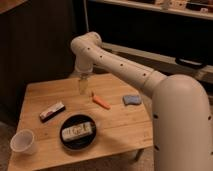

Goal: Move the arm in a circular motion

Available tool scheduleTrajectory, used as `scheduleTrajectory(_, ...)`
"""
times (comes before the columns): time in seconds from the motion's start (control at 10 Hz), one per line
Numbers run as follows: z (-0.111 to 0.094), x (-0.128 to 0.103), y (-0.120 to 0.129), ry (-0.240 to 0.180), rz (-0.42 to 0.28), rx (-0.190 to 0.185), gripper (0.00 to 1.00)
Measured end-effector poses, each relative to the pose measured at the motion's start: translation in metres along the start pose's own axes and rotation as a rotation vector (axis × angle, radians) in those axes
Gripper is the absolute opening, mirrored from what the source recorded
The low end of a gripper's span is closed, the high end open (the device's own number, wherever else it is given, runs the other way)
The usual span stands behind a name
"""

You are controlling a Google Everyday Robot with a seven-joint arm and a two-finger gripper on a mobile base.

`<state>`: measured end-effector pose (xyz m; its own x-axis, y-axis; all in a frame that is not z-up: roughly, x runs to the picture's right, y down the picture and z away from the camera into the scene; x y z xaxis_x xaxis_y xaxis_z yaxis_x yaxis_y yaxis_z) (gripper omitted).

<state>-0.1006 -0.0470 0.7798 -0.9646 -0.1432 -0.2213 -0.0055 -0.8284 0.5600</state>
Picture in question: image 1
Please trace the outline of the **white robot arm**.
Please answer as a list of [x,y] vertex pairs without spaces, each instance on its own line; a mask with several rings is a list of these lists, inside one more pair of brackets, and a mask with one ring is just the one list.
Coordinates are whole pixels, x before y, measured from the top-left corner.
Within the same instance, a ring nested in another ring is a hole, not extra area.
[[213,171],[213,128],[208,95],[194,78],[166,76],[102,49],[98,33],[70,43],[75,70],[89,74],[95,64],[152,99],[155,171]]

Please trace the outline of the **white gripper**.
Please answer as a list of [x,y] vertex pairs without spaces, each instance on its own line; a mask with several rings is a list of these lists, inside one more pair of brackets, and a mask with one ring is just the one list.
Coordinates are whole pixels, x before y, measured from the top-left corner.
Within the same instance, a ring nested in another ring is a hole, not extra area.
[[80,77],[79,93],[86,95],[88,92],[89,81],[88,81],[88,78],[85,78],[85,77],[88,77],[92,73],[93,62],[88,58],[78,56],[75,61],[75,71]]

